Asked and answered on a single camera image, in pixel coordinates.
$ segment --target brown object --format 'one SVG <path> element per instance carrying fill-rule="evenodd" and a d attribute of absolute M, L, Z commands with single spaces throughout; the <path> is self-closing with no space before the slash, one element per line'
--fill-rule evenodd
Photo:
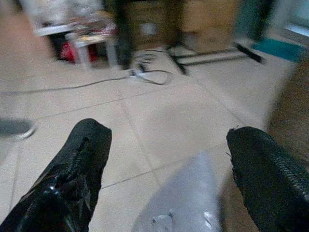
<path fill-rule="evenodd" d="M 281 93 L 268 133 L 309 171 L 309 52 Z"/>
<path fill-rule="evenodd" d="M 185 0 L 179 22 L 183 43 L 198 53 L 227 49 L 238 4 L 239 0 Z"/>
<path fill-rule="evenodd" d="M 226 49 L 231 40 L 231 25 L 208 27 L 203 31 L 186 32 L 183 43 L 197 53 L 206 53 Z"/>
<path fill-rule="evenodd" d="M 128 15 L 136 50 L 157 47 L 164 43 L 166 8 L 163 1 L 131 2 Z"/>
<path fill-rule="evenodd" d="M 182 9 L 182 16 L 179 22 L 182 32 L 202 31 L 207 24 L 213 21 L 203 0 L 188 0 L 183 3 Z"/>

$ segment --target floor tile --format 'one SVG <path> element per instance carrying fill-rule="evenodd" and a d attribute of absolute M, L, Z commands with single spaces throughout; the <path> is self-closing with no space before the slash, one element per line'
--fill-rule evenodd
<path fill-rule="evenodd" d="M 277 58 L 268 58 L 265 65 L 244 59 L 220 67 L 192 67 L 190 75 L 246 125 L 264 129 L 293 67 L 292 62 Z"/>
<path fill-rule="evenodd" d="M 102 189 L 89 231 L 131 231 L 135 219 L 157 190 L 152 173 Z"/>
<path fill-rule="evenodd" d="M 97 76 L 85 74 L 80 69 L 64 74 L 33 77 L 27 79 L 27 81 L 28 85 L 31 86 L 29 90 L 38 90 L 75 87 L 102 79 L 104 79 L 103 75 L 101 79 L 98 79 Z M 104 82 L 76 89 L 33 93 L 28 94 L 27 97 L 30 102 L 27 115 L 32 119 L 111 102 L 121 98 L 117 94 L 113 82 Z"/>
<path fill-rule="evenodd" d="M 74 125 L 93 118 L 112 129 L 112 146 L 103 173 L 103 186 L 150 171 L 118 102 L 36 120 L 37 131 L 25 141 L 20 155 L 14 204 L 25 194 L 66 141 Z"/>
<path fill-rule="evenodd" d="M 143 82 L 138 78 L 130 78 L 127 80 L 118 81 L 116 82 L 117 88 L 124 98 L 169 88 L 170 86 L 193 82 L 193 79 L 190 76 L 181 74 L 175 63 L 166 54 L 157 54 L 156 52 L 152 52 L 152 54 L 158 55 L 158 58 L 155 59 L 151 64 L 145 64 L 146 69 L 148 71 L 165 70 L 171 73 L 152 72 L 143 74 L 143 77 L 159 83 L 167 81 L 167 84 L 154 85 L 151 83 Z M 127 71 L 122 71 L 122 73 L 123 76 L 127 75 Z"/>
<path fill-rule="evenodd" d="M 227 144 L 221 144 L 214 148 L 205 150 L 205 153 L 210 156 L 212 170 L 214 171 L 217 182 L 217 194 L 221 193 L 222 185 L 225 182 L 226 176 L 232 169 Z M 181 170 L 181 168 L 188 162 L 188 159 L 183 159 L 175 163 L 166 165 L 162 168 L 154 170 L 154 174 L 160 186 L 164 186 L 173 176 Z"/>
<path fill-rule="evenodd" d="M 197 85 L 124 100 L 153 168 L 215 147 L 230 128 L 240 125 L 208 92 Z"/>
<path fill-rule="evenodd" d="M 19 145 L 0 140 L 0 224 L 10 212 Z"/>

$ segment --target red bag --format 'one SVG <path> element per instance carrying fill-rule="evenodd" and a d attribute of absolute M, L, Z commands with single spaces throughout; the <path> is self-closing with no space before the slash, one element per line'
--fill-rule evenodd
<path fill-rule="evenodd" d="M 91 62 L 96 61 L 98 59 L 98 57 L 97 57 L 97 51 L 96 51 L 95 44 L 89 45 L 88 50 L 89 50 L 90 61 Z M 69 42 L 63 43 L 60 57 L 61 57 L 61 59 L 66 60 L 70 63 L 75 63 L 74 50 L 71 47 Z"/>

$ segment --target cardboard box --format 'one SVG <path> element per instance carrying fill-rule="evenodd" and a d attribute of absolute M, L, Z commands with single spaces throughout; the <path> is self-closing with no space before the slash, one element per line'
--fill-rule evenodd
<path fill-rule="evenodd" d="M 239 0 L 185 0 L 181 4 L 179 29 L 183 32 L 234 24 Z"/>
<path fill-rule="evenodd" d="M 183 43 L 197 53 L 225 50 L 232 37 L 232 25 L 208 27 L 203 31 L 183 33 Z"/>
<path fill-rule="evenodd" d="M 166 9 L 163 1 L 135 1 L 128 8 L 130 32 L 136 50 L 164 43 Z"/>
<path fill-rule="evenodd" d="M 201 31 L 214 20 L 204 0 L 187 0 L 181 4 L 179 28 L 183 32 Z"/>

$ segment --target white plastic part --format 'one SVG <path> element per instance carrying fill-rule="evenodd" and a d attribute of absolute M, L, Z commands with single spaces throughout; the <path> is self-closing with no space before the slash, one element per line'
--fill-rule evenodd
<path fill-rule="evenodd" d="M 218 216 L 215 176 L 201 152 L 154 195 L 132 232 L 219 232 Z"/>

